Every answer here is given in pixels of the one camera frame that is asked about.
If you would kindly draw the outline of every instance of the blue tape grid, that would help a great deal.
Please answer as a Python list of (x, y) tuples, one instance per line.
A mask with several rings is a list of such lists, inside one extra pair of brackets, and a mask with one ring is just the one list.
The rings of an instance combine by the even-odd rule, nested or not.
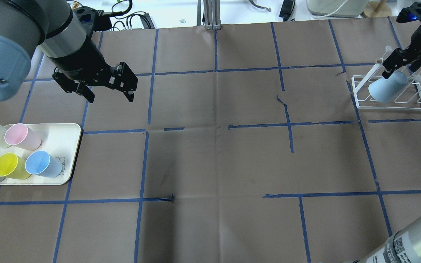
[[(393, 32), (393, 35), (396, 39), (397, 44), (400, 46), (398, 37), (395, 33), (395, 30), (393, 28), (392, 22), (390, 20), (390, 18), (388, 18), (390, 26), (391, 26), (391, 30)], [(151, 90), (150, 90), (150, 97), (149, 97), (149, 110), (148, 110), (148, 123), (150, 124), (151, 121), (151, 110), (152, 110), (152, 97), (153, 97), (153, 85), (154, 85), (154, 77), (155, 75), (180, 75), (180, 74), (194, 74), (194, 73), (209, 73), (209, 72), (237, 72), (237, 71), (253, 71), (253, 70), (279, 70), (279, 77), (280, 77), (280, 82), (281, 82), (281, 89), (282, 91), (285, 91), (285, 86), (284, 86), (284, 79), (283, 79), (283, 75), (282, 75), (282, 70), (283, 69), (296, 69), (296, 68), (307, 68), (307, 67), (342, 67), (343, 71), (346, 71), (346, 67), (347, 66), (361, 66), (361, 65), (374, 65), (374, 63), (353, 63), (353, 64), (345, 64), (344, 60), (342, 59), (342, 55), (341, 55), (341, 51), (339, 49), (339, 45), (337, 43), (337, 39), (334, 33), (334, 28), (332, 27), (332, 23), (331, 20), (328, 20), (329, 22), (329, 26), (333, 35), (333, 39), (334, 39), (334, 43), (336, 45), (336, 49), (339, 55), (339, 59), (340, 59), (340, 64), (330, 64), (330, 65), (301, 65), (301, 66), (282, 66), (281, 62), (280, 62), (280, 55), (279, 55), (279, 50), (278, 50), (278, 45), (277, 45), (277, 39), (276, 39), (276, 33), (274, 30), (274, 25), (273, 23), (271, 23), (271, 30), (272, 30), (272, 34), (273, 34), (273, 38), (274, 38), (274, 47), (276, 49), (276, 55), (277, 55), (277, 67), (262, 67), (262, 68), (240, 68), (240, 69), (221, 69), (219, 70), (218, 68), (218, 58), (217, 58), (217, 31), (214, 31), (214, 52), (215, 52), (215, 68), (214, 70), (196, 70), (196, 71), (185, 71), (185, 72), (165, 72), (165, 73), (156, 73), (155, 72), (155, 62), (156, 62), (156, 57), (157, 57), (157, 43), (158, 43), (158, 37), (159, 37), (159, 30), (156, 30), (156, 35), (155, 35), (155, 42), (154, 42), (154, 55), (153, 55), (153, 63), (152, 63), (152, 72), (151, 73), (140, 73), (140, 74), (136, 74), (137, 76), (151, 76)], [(103, 32), (100, 36), (100, 42), (99, 42), (99, 48), (101, 46), (102, 43), (102, 39), (103, 39)], [(41, 56), (40, 61), (38, 63), (37, 66), (37, 71), (35, 72), (35, 76), (32, 80), (25, 80), (25, 82), (32, 82), (31, 83), (31, 87), (30, 87), (30, 91), (29, 94), (27, 96), (27, 100), (25, 102), (25, 106), (23, 108), (21, 117), (20, 117), (20, 122), (23, 121), (23, 118), (25, 116), (25, 112), (27, 110), (28, 107), (28, 103), (30, 100), (30, 96), (32, 94), (35, 82), (37, 81), (52, 81), (52, 79), (37, 79), (37, 75), (38, 72), (40, 70), (41, 64), (42, 64), (42, 59), (43, 56)], [(277, 127), (277, 126), (287, 126), (289, 128), (289, 140), (291, 143), (291, 151), (293, 152), (293, 138), (292, 138), (292, 134), (291, 134), (291, 126), (296, 126), (296, 125), (335, 125), (335, 124), (350, 124), (350, 123), (354, 123), (354, 121), (336, 121), (336, 122), (319, 122), (319, 123), (311, 123), (311, 122), (306, 122), (306, 123), (291, 123), (289, 121), (289, 114), (288, 114), (288, 110), (287, 110), (287, 105), (284, 105), (284, 109), (285, 109), (285, 113), (286, 113), (286, 118), (287, 118), (287, 123), (272, 123), (272, 124), (256, 124), (256, 125), (229, 125), (229, 129), (234, 129), (234, 128), (251, 128), (251, 127)], [(87, 116), (87, 110), (88, 110), (88, 103), (86, 103), (85, 105), (85, 109), (84, 109), (84, 115), (82, 118), (82, 128), (84, 127), (85, 124), (85, 120), (86, 120), (86, 116)], [(372, 173), (373, 173), (373, 177), (376, 180), (376, 172), (374, 170), (374, 166), (373, 166), (373, 162), (372, 162), (372, 158), (371, 158), (371, 154), (369, 152), (369, 148), (368, 148), (368, 142), (366, 140), (366, 136), (364, 135), (364, 130), (363, 130), (363, 126), (361, 125), (361, 119), (358, 113), (358, 109), (356, 108), (356, 114), (357, 114), (357, 118), (358, 121), (360, 123), (360, 127), (361, 127), (361, 133), (362, 136), (364, 138), (364, 143), (365, 143), (365, 149), (367, 151), (368, 157), (369, 157), (369, 161), (371, 164), (371, 169), (372, 169)], [(398, 120), (370, 120), (369, 123), (387, 123), (387, 122), (409, 122), (409, 121), (421, 121), (421, 119), (398, 119)], [(167, 130), (184, 130), (184, 127), (171, 127), (171, 128), (164, 128), (165, 131)], [(60, 222), (60, 229), (58, 231), (58, 237), (57, 237), (57, 244), (56, 244), (56, 248), (55, 248), (55, 255), (53, 257), (53, 262), (56, 262), (56, 257), (57, 257), (57, 252), (59, 249), (59, 244), (60, 244), (60, 237), (62, 234), (62, 228), (63, 228), (63, 223), (64, 223), (64, 218), (65, 218), (65, 211), (67, 208), (68, 204), (71, 203), (116, 203), (116, 202), (139, 202), (139, 212), (138, 212), (138, 216), (137, 216), (137, 229), (136, 229), (136, 243), (135, 243), (135, 251), (134, 251), (134, 262), (137, 262), (137, 253), (139, 251), (139, 235), (140, 235), (140, 221), (142, 218), (142, 204), (143, 202), (150, 202), (150, 201), (173, 201), (174, 196), (172, 195), (171, 198), (144, 198), (144, 183), (145, 183), (145, 170), (146, 170), (146, 166), (147, 166), (147, 149), (148, 149), (148, 140), (149, 140), (149, 134), (147, 132), (147, 130), (145, 129), (137, 129), (137, 130), (98, 130), (98, 131), (86, 131), (84, 132), (84, 134), (104, 134), (104, 133), (138, 133), (138, 132), (145, 132), (146, 133), (146, 142), (145, 142), (145, 152), (144, 152), (144, 161), (143, 161), (143, 173), (142, 173), (142, 182), (141, 182), (141, 194), (140, 194), (140, 198), (125, 198), (125, 199), (92, 199), (92, 200), (68, 200), (69, 198), (69, 193), (70, 193), (70, 189), (71, 189), (71, 182), (72, 180), (69, 181), (68, 183), (68, 189), (67, 189), (67, 194), (65, 197), (65, 200), (57, 200), (57, 201), (21, 201), (21, 202), (0, 202), (0, 205), (50, 205), (50, 204), (64, 204), (63, 207), (63, 214), (62, 214), (62, 219)], [(403, 191), (381, 191), (381, 189), (379, 188), (379, 184), (375, 181), (376, 186), (377, 186), (377, 191), (375, 192), (359, 192), (359, 193), (302, 193), (302, 194), (276, 194), (276, 195), (266, 195), (263, 198), (299, 198), (299, 205), (300, 205), (300, 215), (301, 215), (301, 220), (302, 220), (302, 227), (303, 227), (303, 234), (304, 234), (304, 241), (305, 241), (305, 247), (306, 247), (306, 257), (307, 257), (307, 261), (309, 263), (311, 263), (311, 257), (310, 257), (310, 252), (309, 252), (309, 245), (308, 245), (308, 237), (307, 237), (307, 231), (306, 231), (306, 224), (304, 222), (304, 210), (303, 210), (303, 197), (329, 197), (329, 196), (366, 196), (366, 195), (378, 195), (380, 198), (380, 202), (381, 202), (381, 207), (383, 209), (383, 214), (384, 214), (384, 218), (386, 221), (386, 225), (388, 227), (388, 232), (391, 235), (391, 229), (389, 226), (389, 220), (387, 218), (387, 213), (386, 213), (386, 209), (384, 207), (384, 201), (382, 196), (383, 195), (399, 195), (399, 194), (420, 194), (421, 190), (403, 190)]]

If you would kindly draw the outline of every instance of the white wire rack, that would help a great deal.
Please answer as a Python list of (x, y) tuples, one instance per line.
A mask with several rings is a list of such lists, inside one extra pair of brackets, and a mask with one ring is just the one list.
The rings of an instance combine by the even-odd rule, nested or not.
[(353, 94), (357, 108), (372, 110), (421, 110), (421, 70), (410, 74), (408, 67), (402, 67), (401, 71), (408, 76), (409, 84), (390, 103), (380, 103), (375, 100), (368, 91), (368, 86), (381, 78), (378, 72), (384, 70), (382, 63), (386, 55), (392, 52), (390, 46), (386, 46), (386, 53), (376, 61), (366, 76), (354, 75), (352, 77)]

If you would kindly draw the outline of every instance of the yellow cup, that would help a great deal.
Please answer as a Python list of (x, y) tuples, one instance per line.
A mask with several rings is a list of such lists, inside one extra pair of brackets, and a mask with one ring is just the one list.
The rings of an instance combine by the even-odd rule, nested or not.
[(25, 160), (15, 153), (0, 156), (0, 177), (25, 180), (30, 174), (25, 170)]

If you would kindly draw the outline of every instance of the wooden stand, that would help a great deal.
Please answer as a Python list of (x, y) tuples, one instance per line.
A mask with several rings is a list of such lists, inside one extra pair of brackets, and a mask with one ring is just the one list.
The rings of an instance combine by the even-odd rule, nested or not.
[(391, 16), (391, 9), (386, 5), (387, 0), (381, 0), (381, 2), (368, 2), (363, 11), (364, 17), (387, 17)]

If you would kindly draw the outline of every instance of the wooden round base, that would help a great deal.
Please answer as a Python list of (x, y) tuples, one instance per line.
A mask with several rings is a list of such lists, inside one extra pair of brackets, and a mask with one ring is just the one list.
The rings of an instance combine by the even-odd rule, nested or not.
[(379, 2), (373, 1), (368, 2), (363, 11), (364, 17), (387, 17), (392, 15), (391, 9), (387, 5), (383, 5), (377, 12), (375, 12), (376, 7), (379, 5)]

